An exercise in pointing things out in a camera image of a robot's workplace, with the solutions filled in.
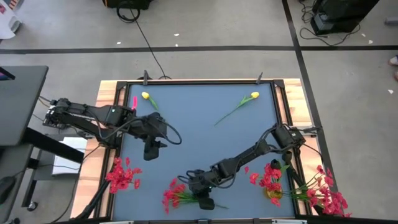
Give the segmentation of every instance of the blue table surface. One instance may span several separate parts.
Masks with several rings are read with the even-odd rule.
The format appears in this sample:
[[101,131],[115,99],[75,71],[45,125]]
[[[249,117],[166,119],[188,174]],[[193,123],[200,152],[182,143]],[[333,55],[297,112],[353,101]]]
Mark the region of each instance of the blue table surface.
[[[168,147],[160,149],[157,159],[143,159],[144,143],[124,135],[121,157],[129,157],[131,167],[140,167],[141,187],[130,187],[119,191],[114,200],[113,220],[194,220],[199,218],[270,218],[293,217],[292,201],[288,197],[280,200],[281,207],[271,204],[263,196],[262,188],[249,183],[249,174],[241,169],[234,185],[229,189],[213,189],[210,197],[217,204],[228,207],[201,210],[197,204],[171,206],[167,215],[162,205],[163,193],[170,181],[185,175],[187,170],[209,170],[214,163],[235,157],[251,147],[268,128],[276,123],[271,85],[133,85],[129,93],[128,106],[137,96],[137,115],[143,116],[155,111],[141,93],[148,92],[159,106],[159,113],[181,134],[181,145],[175,146],[158,138]],[[254,91],[259,98],[214,124],[233,110],[243,96]],[[169,128],[168,137],[177,141]],[[269,144],[277,145],[272,136]],[[281,155],[269,153],[248,164],[250,171],[264,173],[264,166],[273,159],[281,161]],[[281,180],[282,188],[289,189],[286,175]]]

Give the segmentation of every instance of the red flower bouquet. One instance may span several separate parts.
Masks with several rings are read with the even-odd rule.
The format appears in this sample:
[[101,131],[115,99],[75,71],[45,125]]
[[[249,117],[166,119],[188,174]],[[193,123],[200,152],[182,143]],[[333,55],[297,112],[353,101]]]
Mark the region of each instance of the red flower bouquet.
[[327,175],[322,166],[317,167],[318,172],[305,185],[300,186],[291,191],[283,191],[279,180],[282,177],[282,172],[288,167],[280,169],[273,169],[270,164],[264,167],[265,174],[260,177],[257,173],[250,175],[250,183],[256,185],[257,181],[260,187],[265,187],[267,190],[273,191],[275,194],[271,195],[271,203],[280,206],[279,199],[282,196],[291,197],[297,200],[308,202],[311,207],[318,205],[323,208],[323,213],[328,215],[340,215],[342,217],[349,217],[352,213],[344,213],[344,209],[348,208],[347,201],[340,192],[332,192],[328,187],[332,187],[333,175],[328,169]]
[[[111,182],[111,188],[109,192],[115,194],[118,190],[126,190],[129,187],[129,184],[132,183],[134,178],[134,174],[142,173],[140,168],[134,168],[133,170],[130,168],[130,158],[126,158],[126,167],[124,170],[122,166],[122,159],[115,158],[114,159],[114,167],[111,172],[106,174],[105,180]],[[140,180],[134,180],[134,189],[138,189],[140,186]]]
[[[170,204],[173,206],[173,208],[178,208],[181,204],[198,203],[198,199],[193,196],[191,192],[186,191],[185,184],[177,183],[177,178],[174,178],[171,181],[169,189],[163,193],[163,196],[164,199],[162,204],[166,214],[169,214]],[[216,206],[228,209],[227,207],[221,205],[216,204]]]

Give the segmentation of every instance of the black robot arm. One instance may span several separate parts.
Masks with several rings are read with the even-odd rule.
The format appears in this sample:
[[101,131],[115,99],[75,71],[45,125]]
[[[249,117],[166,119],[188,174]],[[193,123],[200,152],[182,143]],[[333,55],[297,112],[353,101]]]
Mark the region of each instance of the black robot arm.
[[[156,137],[164,138],[172,144],[181,144],[182,142],[177,130],[166,123],[158,112],[137,116],[136,110],[125,106],[95,107],[72,103],[66,98],[52,100],[51,105],[45,116],[44,125],[68,124],[74,126],[94,135],[98,142],[110,148],[120,147],[119,133],[130,134],[145,142],[144,159],[147,161],[159,156],[159,148],[167,147],[160,141],[156,141]],[[177,133],[179,142],[168,139],[168,126]]]
[[[267,143],[266,138],[269,134],[273,135],[281,149]],[[265,131],[255,145],[236,157],[217,162],[210,166],[210,171],[189,170],[186,173],[187,177],[178,176],[178,179],[188,184],[201,209],[212,210],[215,207],[213,199],[210,198],[213,187],[227,189],[233,185],[236,173],[242,166],[269,152],[282,154],[293,147],[300,147],[304,142],[300,131],[290,129],[286,125],[275,125]],[[232,180],[229,185],[221,186],[229,180]]]

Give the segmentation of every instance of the concrete floor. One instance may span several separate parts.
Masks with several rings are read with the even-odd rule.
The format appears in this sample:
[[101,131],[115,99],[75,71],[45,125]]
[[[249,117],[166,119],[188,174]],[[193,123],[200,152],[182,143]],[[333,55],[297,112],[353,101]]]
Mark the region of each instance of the concrete floor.
[[[297,31],[301,5],[288,0]],[[398,45],[398,27],[386,27],[385,17],[396,16],[398,2],[380,0],[361,23],[362,29],[343,45]],[[101,1],[25,0],[18,15],[25,22],[18,35],[4,40],[0,49],[81,49],[145,47],[135,24],[122,23],[114,9]],[[153,47],[266,45],[293,46],[281,1],[155,0],[139,23]],[[330,35],[339,41],[342,34]],[[300,45],[323,46],[298,38]],[[398,219],[398,179],[395,171],[398,83],[394,68],[386,64],[397,52],[303,52],[315,95],[339,190],[354,217]],[[172,78],[301,78],[294,51],[156,52],[166,75]],[[42,95],[66,97],[94,104],[101,80],[135,79],[148,70],[160,70],[150,53],[0,54],[1,65],[48,65]],[[45,108],[34,113],[43,117]],[[46,128],[32,118],[30,127]],[[30,171],[25,175],[27,184]],[[11,217],[22,223],[47,223],[66,208],[74,180],[39,182],[34,212],[21,208],[18,196]],[[62,220],[67,220],[66,213]]]

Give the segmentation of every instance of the pink object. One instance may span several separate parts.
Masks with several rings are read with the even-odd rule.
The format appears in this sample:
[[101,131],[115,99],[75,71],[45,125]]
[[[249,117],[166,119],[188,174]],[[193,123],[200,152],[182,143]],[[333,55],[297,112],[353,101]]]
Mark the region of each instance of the pink object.
[[137,108],[137,96],[134,96],[132,98],[132,108],[131,109],[136,109]]

